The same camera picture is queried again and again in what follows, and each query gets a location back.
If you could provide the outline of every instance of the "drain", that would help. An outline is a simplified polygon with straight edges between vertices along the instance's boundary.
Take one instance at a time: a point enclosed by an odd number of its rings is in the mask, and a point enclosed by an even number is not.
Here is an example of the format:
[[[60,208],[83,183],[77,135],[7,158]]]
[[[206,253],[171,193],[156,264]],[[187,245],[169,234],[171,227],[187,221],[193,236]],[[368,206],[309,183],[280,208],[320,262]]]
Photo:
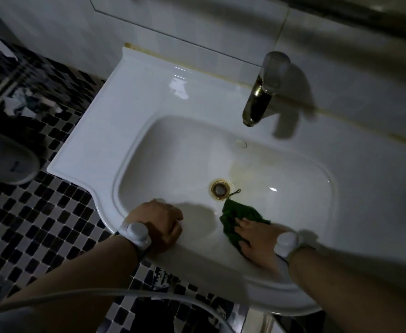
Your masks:
[[[231,189],[226,181],[217,179],[212,183],[210,192],[211,196],[217,200],[224,200],[229,196]]]

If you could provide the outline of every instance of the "white cable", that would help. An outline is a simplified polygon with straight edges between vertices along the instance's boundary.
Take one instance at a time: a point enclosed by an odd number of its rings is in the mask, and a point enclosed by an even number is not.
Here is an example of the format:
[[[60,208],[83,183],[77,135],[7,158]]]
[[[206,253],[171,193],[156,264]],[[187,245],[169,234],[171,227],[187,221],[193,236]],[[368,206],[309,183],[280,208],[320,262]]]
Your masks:
[[[34,297],[26,300],[21,300],[17,302],[7,302],[5,304],[0,304],[0,313],[10,311],[17,308],[35,306],[46,302],[52,302],[59,299],[64,299],[72,296],[79,296],[84,294],[93,294],[95,296],[129,296],[129,297],[143,297],[143,298],[161,298],[161,299],[170,299],[178,300],[179,302],[186,302],[189,304],[197,305],[198,307],[203,308],[207,312],[211,313],[216,317],[231,333],[235,333],[232,327],[228,322],[218,314],[213,308],[206,305],[203,302],[199,302],[194,298],[182,296],[179,294],[173,293],[161,293],[161,292],[152,292],[152,291],[138,291],[138,290],[125,290],[125,289],[81,289],[81,290],[72,290],[65,292],[56,292],[46,294],[40,297]]]

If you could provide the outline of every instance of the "white sink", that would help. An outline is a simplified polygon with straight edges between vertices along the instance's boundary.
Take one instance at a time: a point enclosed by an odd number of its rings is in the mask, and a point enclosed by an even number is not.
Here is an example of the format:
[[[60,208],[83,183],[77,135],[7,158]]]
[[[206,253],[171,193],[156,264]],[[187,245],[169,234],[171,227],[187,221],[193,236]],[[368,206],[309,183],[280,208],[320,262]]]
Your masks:
[[[152,198],[181,208],[177,245],[150,259],[234,302],[284,315],[319,310],[284,263],[272,277],[229,243],[223,202],[210,194],[217,179],[264,218],[406,288],[406,146],[323,115],[301,117],[291,138],[278,139],[278,115],[242,124],[249,92],[124,48],[48,171],[88,189],[111,231]]]

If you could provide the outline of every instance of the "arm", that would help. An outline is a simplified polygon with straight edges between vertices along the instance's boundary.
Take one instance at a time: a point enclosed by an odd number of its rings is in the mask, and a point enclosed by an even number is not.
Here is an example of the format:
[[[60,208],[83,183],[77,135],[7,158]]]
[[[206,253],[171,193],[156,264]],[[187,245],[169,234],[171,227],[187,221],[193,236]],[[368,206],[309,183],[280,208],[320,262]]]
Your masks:
[[[274,245],[286,230],[238,220],[236,232],[249,241],[242,252],[254,263],[278,273]],[[350,271],[310,248],[295,251],[288,262],[291,279],[349,333],[399,333],[406,330],[406,294],[375,278]]]
[[[176,220],[182,219],[178,208],[152,200],[134,209],[125,222],[144,223],[152,239],[150,250],[160,253],[171,247],[181,235],[181,226]],[[127,289],[129,277],[137,264],[131,242],[122,236],[113,236],[45,274],[6,302],[75,289]],[[48,333],[95,333],[113,300],[114,297],[71,297],[39,305],[35,310]]]

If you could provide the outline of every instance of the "faucet handle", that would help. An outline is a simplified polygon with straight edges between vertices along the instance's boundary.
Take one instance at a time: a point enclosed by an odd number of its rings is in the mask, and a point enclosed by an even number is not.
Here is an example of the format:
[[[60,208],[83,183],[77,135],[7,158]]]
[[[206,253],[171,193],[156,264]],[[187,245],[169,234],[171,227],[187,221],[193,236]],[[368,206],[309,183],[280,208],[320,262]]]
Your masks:
[[[291,60],[283,52],[271,51],[266,54],[259,72],[262,89],[266,94],[275,95],[277,93],[290,65]]]

